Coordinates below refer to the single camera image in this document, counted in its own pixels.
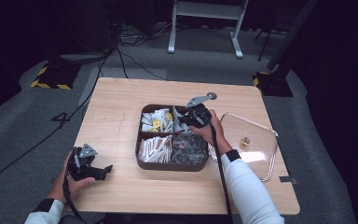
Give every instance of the white metal stand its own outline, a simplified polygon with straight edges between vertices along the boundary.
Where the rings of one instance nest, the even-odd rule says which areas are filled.
[[[192,17],[205,17],[205,18],[217,18],[225,20],[235,20],[237,25],[235,32],[230,32],[229,37],[234,47],[237,58],[242,58],[240,44],[238,43],[238,33],[242,25],[243,16],[245,15],[246,6],[248,0],[244,0],[242,6],[225,6],[217,4],[206,3],[193,3],[182,2],[174,0],[172,9],[172,30],[170,36],[170,43],[168,45],[168,52],[175,52],[175,40],[176,40],[176,16],[192,16]]]

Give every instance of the person's left hand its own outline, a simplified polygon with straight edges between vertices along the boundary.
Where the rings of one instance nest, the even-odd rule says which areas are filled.
[[[63,163],[62,171],[55,179],[54,186],[51,189],[50,193],[48,194],[47,198],[56,199],[61,201],[62,203],[66,203],[65,196],[63,196],[62,184],[63,184],[63,178],[65,176],[66,165],[71,156],[71,153],[72,151],[70,151],[68,156],[66,157],[66,160]],[[70,175],[68,175],[68,185],[69,185],[69,191],[71,191],[71,198],[72,199],[75,198],[75,196],[78,194],[78,192],[81,189],[93,184],[94,182],[95,182],[95,178],[93,177],[88,177],[85,179],[81,179],[79,181],[75,181]]]

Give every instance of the white sleeve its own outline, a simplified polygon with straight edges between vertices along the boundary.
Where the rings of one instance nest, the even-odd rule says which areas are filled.
[[[284,223],[264,184],[237,150],[224,154],[225,178],[243,223]]]
[[[62,202],[54,199],[45,199],[28,215],[25,224],[59,223],[62,209]]]

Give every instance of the gray carpet floor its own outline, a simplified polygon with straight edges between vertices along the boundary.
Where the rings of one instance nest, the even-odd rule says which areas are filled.
[[[277,47],[268,46],[258,62],[264,35],[255,42],[257,32],[241,31],[239,41],[244,57],[237,59],[228,39],[228,32],[232,30],[183,30],[177,35],[174,54],[167,53],[168,35],[141,46],[120,47],[120,50],[152,74],[162,75],[167,80],[252,86],[252,74],[268,71],[266,64]],[[280,41],[281,37],[271,37],[272,43]],[[123,55],[123,59],[129,77],[148,76],[131,58]],[[90,92],[98,65],[83,65],[72,90],[31,88],[44,63],[25,72],[20,80],[21,92],[0,106],[0,170],[56,129],[59,122],[51,121],[53,117],[62,112],[71,114],[77,109],[85,92]],[[115,51],[103,65],[103,74],[122,76],[121,69]],[[293,98],[263,97],[273,127],[280,136],[287,169],[296,180],[294,188],[301,208],[298,215],[284,216],[285,221],[356,223],[345,183],[313,126],[305,100],[307,92],[294,72],[288,75],[287,81]],[[28,213],[46,197],[52,179],[74,145],[86,111],[87,108],[80,109],[43,144],[0,174],[0,223],[23,223]],[[82,216],[94,223],[103,214],[82,213]],[[241,223],[239,216],[235,216],[235,221]]]

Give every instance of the wooden table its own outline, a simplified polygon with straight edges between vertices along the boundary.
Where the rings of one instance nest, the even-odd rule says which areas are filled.
[[[142,108],[149,104],[185,105],[193,96],[215,92],[206,101],[218,117],[226,112],[271,127],[256,87],[206,83],[153,81],[102,77],[92,94],[75,146],[88,143],[99,155],[92,166],[114,170],[80,192],[74,200],[79,211],[119,213],[226,214],[225,197],[215,161],[208,160],[199,172],[152,171],[140,168],[135,144]],[[299,212],[293,186],[281,182],[288,176],[278,149],[272,178],[265,182],[283,215]],[[231,207],[237,213],[231,200]]]

